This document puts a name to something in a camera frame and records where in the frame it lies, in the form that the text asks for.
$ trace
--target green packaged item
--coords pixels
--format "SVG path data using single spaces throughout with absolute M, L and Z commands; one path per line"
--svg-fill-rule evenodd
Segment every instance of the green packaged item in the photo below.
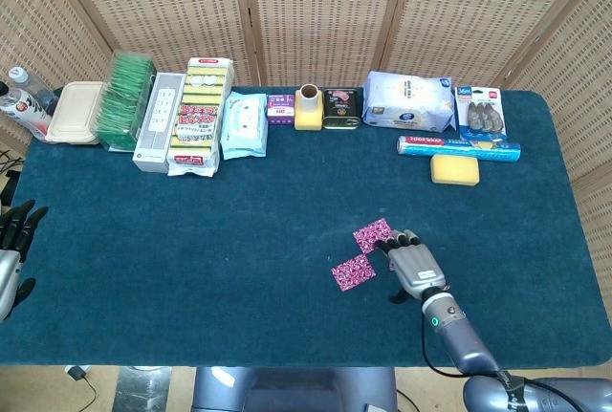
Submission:
M 96 134 L 108 150 L 136 148 L 156 73 L 150 55 L 113 53 L 96 121 Z

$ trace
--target plastic bottle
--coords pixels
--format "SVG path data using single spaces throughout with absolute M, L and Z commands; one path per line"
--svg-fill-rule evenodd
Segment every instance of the plastic bottle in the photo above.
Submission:
M 40 80 L 40 77 L 34 73 L 28 73 L 20 66 L 12 67 L 9 70 L 9 77 L 14 82 L 15 87 L 32 95 L 49 116 L 54 114 L 58 100 L 57 95 Z
M 0 111 L 30 130 L 35 138 L 46 141 L 51 116 L 25 90 L 15 87 L 10 89 L 7 84 L 0 82 Z

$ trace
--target beige plastic container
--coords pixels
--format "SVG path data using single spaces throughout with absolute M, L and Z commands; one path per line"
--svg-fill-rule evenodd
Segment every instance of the beige plastic container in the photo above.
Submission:
M 62 90 L 47 131 L 47 141 L 98 144 L 93 133 L 102 82 L 71 82 Z

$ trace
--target blue felt tablecloth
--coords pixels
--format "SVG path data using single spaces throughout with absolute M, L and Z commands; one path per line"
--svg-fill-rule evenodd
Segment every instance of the blue felt tablecloth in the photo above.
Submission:
M 236 89 L 243 93 L 256 89 Z M 285 93 L 292 89 L 268 89 Z M 35 142 L 16 196 L 50 207 L 23 271 L 38 285 L 0 325 L 0 362 L 422 365 L 420 308 L 380 252 L 341 293 L 330 269 L 381 217 L 418 232 L 505 367 L 611 355 L 610 325 L 544 100 L 504 92 L 518 163 L 437 185 L 401 130 L 271 126 L 265 159 L 213 179 L 142 173 L 130 155 Z M 432 360 L 449 359 L 429 334 Z

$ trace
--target black cable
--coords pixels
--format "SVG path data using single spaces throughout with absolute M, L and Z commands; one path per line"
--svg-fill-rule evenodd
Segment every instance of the black cable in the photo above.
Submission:
M 468 377 L 475 377 L 475 376 L 484 376 L 484 377 L 491 377 L 492 379 L 497 379 L 497 376 L 494 375 L 493 373 L 451 374 L 448 372 L 441 371 L 440 369 L 437 369 L 433 364 L 431 364 L 431 361 L 429 361 L 429 358 L 427 357 L 427 350 L 426 350 L 426 344 L 425 344 L 425 339 L 426 339 L 425 338 L 425 326 L 426 326 L 425 315 L 422 314 L 422 317 L 421 317 L 421 350 L 423 352 L 423 359 L 425 360 L 425 363 L 427 364 L 427 366 L 429 366 L 429 369 L 431 369 L 433 372 L 435 372 L 436 374 L 440 374 L 441 376 L 451 377 L 453 379 L 466 379 Z M 557 390 L 554 386 L 548 385 L 538 380 L 531 380 L 531 379 L 526 379 L 526 378 L 523 378 L 523 381 L 526 384 L 537 386 L 539 388 L 548 390 L 551 393 L 558 395 L 560 398 L 564 399 L 568 404 L 570 404 L 576 410 L 576 412 L 584 412 L 584 410 L 574 400 L 572 400 L 569 396 L 567 396 L 562 391 Z
M 539 388 L 542 388 L 544 390 L 548 390 L 551 393 L 556 394 L 557 396 L 563 398 L 568 404 L 570 404 L 572 407 L 574 407 L 574 409 L 577 412 L 584 412 L 584 410 L 582 409 L 582 407 L 580 407 L 578 405 L 577 402 L 575 402 L 573 399 L 571 399 L 569 396 L 567 396 L 565 393 L 563 393 L 560 390 L 557 390 L 554 386 L 548 385 L 542 381 L 538 381 L 538 380 L 531 380 L 531 379 L 524 379 L 525 383 L 527 383 L 528 385 L 533 385 L 533 386 L 537 386 Z
M 98 391 L 96 391 L 96 388 L 94 388 L 94 386 L 89 382 L 89 380 L 87 380 L 86 377 L 83 377 L 83 380 L 85 380 L 87 382 L 89 387 L 94 392 L 94 398 L 91 401 L 89 401 L 89 403 L 85 407 L 83 407 L 82 409 L 78 409 L 78 412 L 83 412 L 83 410 L 88 409 L 89 406 L 92 405 L 94 403 L 94 401 L 98 398 Z
M 416 410 L 416 412 L 421 412 L 421 409 L 420 409 L 420 408 L 419 408 L 419 406 L 416 404 L 416 402 L 415 402 L 415 401 L 413 401 L 413 400 L 412 400 L 412 399 L 411 399 L 411 398 L 410 398 L 410 397 L 409 397 L 409 396 L 408 396 L 406 393 L 404 393 L 404 392 L 403 392 L 403 391 L 401 391 L 401 390 L 398 390 L 397 388 L 396 388 L 396 390 L 395 390 L 395 391 L 397 391 L 397 392 L 398 392 L 398 394 L 402 395 L 406 401 L 410 402 L 410 405 L 412 406 L 412 408 L 413 408 L 414 410 Z

